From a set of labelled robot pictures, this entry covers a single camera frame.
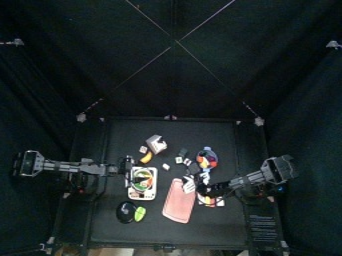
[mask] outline black curtain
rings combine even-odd
[[[296,159],[299,178],[282,200],[291,247],[340,255],[342,52],[331,49],[267,120],[272,155]]]
[[[1,41],[12,40],[14,35],[0,28]],[[32,149],[50,159],[68,159],[76,117],[24,48],[13,45],[0,45],[0,96],[1,254],[46,241],[57,206],[49,178],[10,178],[13,154]]]

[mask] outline banana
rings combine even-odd
[[[148,151],[148,153],[145,154],[145,156],[140,159],[140,162],[141,162],[143,164],[147,164],[147,163],[151,161],[152,156],[153,156],[152,152]]]

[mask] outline small box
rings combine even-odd
[[[192,161],[191,161],[188,158],[185,158],[183,164],[184,164],[185,166],[189,166],[191,163],[192,163]]]
[[[183,158],[180,156],[177,156],[175,158],[176,164],[181,164],[183,163]]]
[[[169,165],[168,165],[168,164],[163,164],[163,169],[164,169],[165,171],[168,171],[168,170],[169,170]]]
[[[139,152],[143,153],[143,154],[145,154],[145,152],[147,152],[147,147],[141,146],[140,149],[139,149]]]

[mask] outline black backdrop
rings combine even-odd
[[[324,46],[340,10],[332,0],[1,1],[0,40],[25,46],[0,45],[0,249],[40,243],[53,219],[44,180],[21,191],[8,179],[12,153],[65,159],[75,116],[103,99],[87,117],[262,116],[270,153],[300,159],[286,238],[338,254],[342,56]]]

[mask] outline yellow object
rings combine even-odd
[[[145,208],[139,206],[133,214],[135,221],[139,222],[143,219],[144,215],[145,215]]]
[[[145,156],[140,159],[140,162],[141,162],[143,164],[147,164],[147,163],[151,161],[152,156],[153,156],[152,152],[148,151],[147,154],[145,154]]]

